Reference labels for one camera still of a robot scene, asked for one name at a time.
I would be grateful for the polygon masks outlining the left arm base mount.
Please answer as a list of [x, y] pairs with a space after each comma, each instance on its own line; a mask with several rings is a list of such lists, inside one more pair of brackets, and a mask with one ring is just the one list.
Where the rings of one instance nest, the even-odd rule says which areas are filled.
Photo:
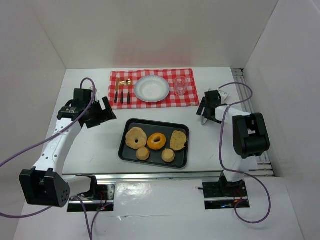
[[77, 174], [66, 176], [64, 180], [70, 186], [70, 198], [67, 211], [70, 213], [83, 212], [112, 212], [114, 210], [115, 184], [99, 184], [96, 176]]

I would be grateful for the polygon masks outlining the speckled bread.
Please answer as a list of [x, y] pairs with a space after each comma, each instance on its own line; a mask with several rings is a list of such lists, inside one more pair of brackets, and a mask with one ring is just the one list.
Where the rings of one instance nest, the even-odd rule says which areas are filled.
[[174, 130], [170, 138], [170, 148], [180, 151], [186, 147], [187, 135], [183, 131]]

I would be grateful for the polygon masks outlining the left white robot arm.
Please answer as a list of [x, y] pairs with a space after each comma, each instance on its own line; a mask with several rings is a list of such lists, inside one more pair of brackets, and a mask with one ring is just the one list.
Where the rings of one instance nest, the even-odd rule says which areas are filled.
[[89, 174], [62, 176], [66, 158], [74, 140], [84, 126], [97, 127], [117, 117], [107, 97], [96, 100], [90, 89], [76, 88], [57, 114], [53, 138], [31, 169], [24, 169], [19, 181], [29, 205], [64, 207], [74, 196], [94, 197], [98, 193], [97, 179]]

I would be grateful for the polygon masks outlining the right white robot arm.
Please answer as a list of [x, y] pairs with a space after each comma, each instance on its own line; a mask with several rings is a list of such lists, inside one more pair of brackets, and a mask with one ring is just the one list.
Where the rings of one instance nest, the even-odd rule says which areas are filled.
[[218, 90], [204, 93], [196, 114], [221, 125], [218, 157], [223, 171], [218, 180], [219, 191], [224, 197], [236, 192], [244, 194], [244, 175], [249, 171], [250, 159], [270, 148], [263, 115], [223, 104]]

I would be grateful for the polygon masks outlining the metal tongs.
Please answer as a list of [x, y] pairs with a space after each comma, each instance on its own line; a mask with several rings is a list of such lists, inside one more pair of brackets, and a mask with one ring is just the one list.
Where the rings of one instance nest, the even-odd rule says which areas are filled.
[[207, 123], [207, 121], [208, 121], [208, 120], [207, 120], [206, 118], [202, 117], [202, 119], [201, 119], [201, 125], [204, 126], [204, 125]]

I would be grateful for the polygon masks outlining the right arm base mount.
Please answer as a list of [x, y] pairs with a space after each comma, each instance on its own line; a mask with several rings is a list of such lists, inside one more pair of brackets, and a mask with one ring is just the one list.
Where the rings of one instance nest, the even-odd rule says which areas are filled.
[[222, 175], [218, 180], [205, 181], [198, 188], [204, 197], [206, 210], [249, 208], [249, 198], [244, 180], [228, 182]]

